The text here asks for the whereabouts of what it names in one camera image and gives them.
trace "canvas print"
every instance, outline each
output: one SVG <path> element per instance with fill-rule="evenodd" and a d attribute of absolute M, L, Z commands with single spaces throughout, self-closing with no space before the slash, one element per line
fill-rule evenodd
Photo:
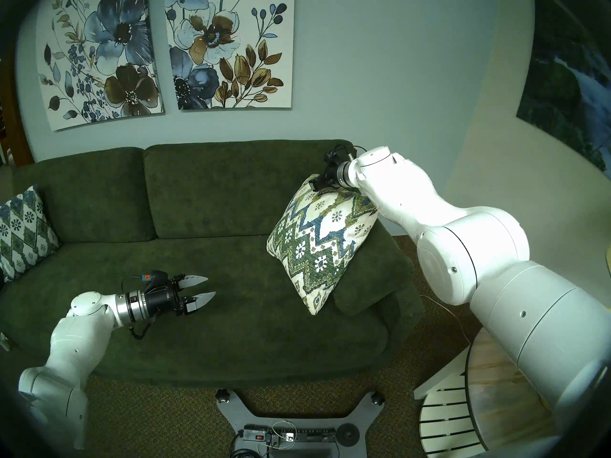
<path fill-rule="evenodd" d="M 179 109 L 290 108 L 295 0 L 165 0 Z"/>
<path fill-rule="evenodd" d="M 38 6 L 38 79 L 52 130 L 163 111 L 148 0 Z"/>
<path fill-rule="evenodd" d="M 535 0 L 533 48 L 517 116 L 611 178 L 609 63 L 556 0 Z"/>

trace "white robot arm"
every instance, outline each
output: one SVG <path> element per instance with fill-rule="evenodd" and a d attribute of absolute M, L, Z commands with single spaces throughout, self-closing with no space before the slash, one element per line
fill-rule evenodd
<path fill-rule="evenodd" d="M 166 310 L 190 314 L 206 305 L 215 292 L 179 299 L 177 292 L 199 284 L 206 277 L 176 276 L 171 280 L 161 271 L 142 276 L 149 284 L 144 291 L 101 295 L 85 292 L 75 297 L 70 310 L 51 334 L 47 363 L 22 372 L 19 393 L 43 434 L 58 448 L 67 440 L 76 449 L 84 448 L 87 421 L 85 385 L 89 374 L 104 357 L 115 328 L 151 319 Z"/>
<path fill-rule="evenodd" d="M 514 217 L 447 203 L 420 167 L 388 147 L 343 162 L 334 150 L 325 161 L 312 189 L 358 188 L 403 227 L 437 297 L 452 305 L 470 302 L 566 425 L 611 363 L 611 315 L 602 304 L 530 261 L 526 234 Z"/>

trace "power strip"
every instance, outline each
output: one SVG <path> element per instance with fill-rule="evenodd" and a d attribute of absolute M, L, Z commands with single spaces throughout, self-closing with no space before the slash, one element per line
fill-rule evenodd
<path fill-rule="evenodd" d="M 245 425 L 242 440 L 247 442 L 267 443 L 274 438 L 280 438 L 287 443 L 334 443 L 335 429 L 295 429 L 278 428 L 261 425 Z"/>

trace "patterned pillow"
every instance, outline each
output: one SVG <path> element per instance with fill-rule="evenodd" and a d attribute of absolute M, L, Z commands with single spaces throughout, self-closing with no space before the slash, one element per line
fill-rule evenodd
<path fill-rule="evenodd" d="M 0 267 L 5 282 L 19 279 L 59 246 L 34 186 L 0 205 Z"/>
<path fill-rule="evenodd" d="M 268 253 L 282 262 L 312 315 L 320 311 L 378 219 L 374 204 L 356 190 L 313 192 L 308 182 L 317 176 L 303 182 L 267 240 Z"/>

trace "round table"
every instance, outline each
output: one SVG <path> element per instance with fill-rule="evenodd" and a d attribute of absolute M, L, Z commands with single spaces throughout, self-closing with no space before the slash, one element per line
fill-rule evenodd
<path fill-rule="evenodd" d="M 414 391 L 429 458 L 466 458 L 556 434 L 551 412 L 484 328 L 473 344 Z"/>

